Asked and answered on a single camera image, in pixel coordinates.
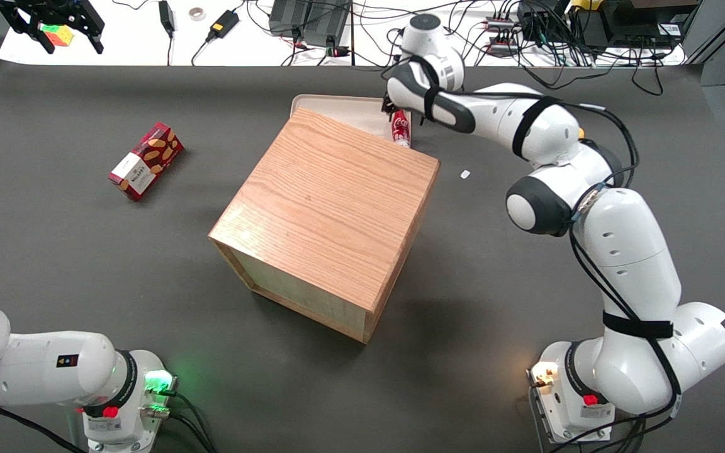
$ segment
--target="red box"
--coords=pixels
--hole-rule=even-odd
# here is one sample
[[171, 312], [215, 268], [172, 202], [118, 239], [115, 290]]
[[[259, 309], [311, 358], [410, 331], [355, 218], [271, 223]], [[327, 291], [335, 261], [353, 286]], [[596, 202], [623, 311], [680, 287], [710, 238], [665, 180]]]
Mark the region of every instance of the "red box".
[[128, 198], [133, 201], [141, 200], [183, 150], [184, 145], [172, 128], [164, 123], [156, 123], [110, 172], [108, 179]]

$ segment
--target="red button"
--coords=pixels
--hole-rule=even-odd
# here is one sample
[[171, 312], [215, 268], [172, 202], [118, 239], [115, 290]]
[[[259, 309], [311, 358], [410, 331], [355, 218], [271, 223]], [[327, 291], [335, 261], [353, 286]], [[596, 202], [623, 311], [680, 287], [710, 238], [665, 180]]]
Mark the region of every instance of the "red button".
[[114, 418], [118, 413], [118, 407], [110, 406], [103, 409], [103, 417], [105, 418]]

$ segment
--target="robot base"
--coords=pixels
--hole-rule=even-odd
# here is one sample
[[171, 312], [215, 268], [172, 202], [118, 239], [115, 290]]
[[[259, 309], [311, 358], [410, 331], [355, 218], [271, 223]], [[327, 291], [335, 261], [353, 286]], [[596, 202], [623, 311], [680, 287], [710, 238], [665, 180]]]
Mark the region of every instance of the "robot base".
[[[136, 385], [127, 403], [119, 409], [117, 418], [83, 418], [89, 451], [93, 453], [149, 453], [155, 445], [155, 436], [161, 426], [161, 419], [145, 418], [141, 408], [150, 406], [167, 407], [167, 396], [159, 396], [147, 390], [148, 372], [165, 370], [161, 359], [149, 350], [132, 350], [130, 355], [136, 361]], [[171, 389], [174, 389], [173, 378]]]
[[[570, 342], [555, 342], [544, 349], [539, 362], [527, 372], [532, 385], [540, 379], [546, 385], [535, 387], [536, 409], [539, 410], [550, 442], [564, 444], [573, 437], [614, 421], [612, 404], [586, 406], [575, 392], [564, 372], [564, 360]], [[612, 428], [606, 428], [578, 439], [578, 442], [607, 442]]]

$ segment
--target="rubik's cube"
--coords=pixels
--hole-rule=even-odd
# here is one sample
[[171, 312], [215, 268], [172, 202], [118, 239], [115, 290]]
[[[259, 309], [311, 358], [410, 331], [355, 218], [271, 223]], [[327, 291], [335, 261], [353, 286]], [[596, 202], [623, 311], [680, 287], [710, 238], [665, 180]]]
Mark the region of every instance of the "rubik's cube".
[[72, 38], [74, 38], [72, 31], [65, 25], [43, 25], [41, 31], [55, 46], [66, 47], [72, 43]]

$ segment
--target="wooden box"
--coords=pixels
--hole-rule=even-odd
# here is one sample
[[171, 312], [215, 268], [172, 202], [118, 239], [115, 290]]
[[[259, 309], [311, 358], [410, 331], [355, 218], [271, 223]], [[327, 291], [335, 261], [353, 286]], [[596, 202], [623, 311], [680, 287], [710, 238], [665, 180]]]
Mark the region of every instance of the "wooden box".
[[249, 289], [367, 344], [439, 167], [299, 109], [209, 238]]

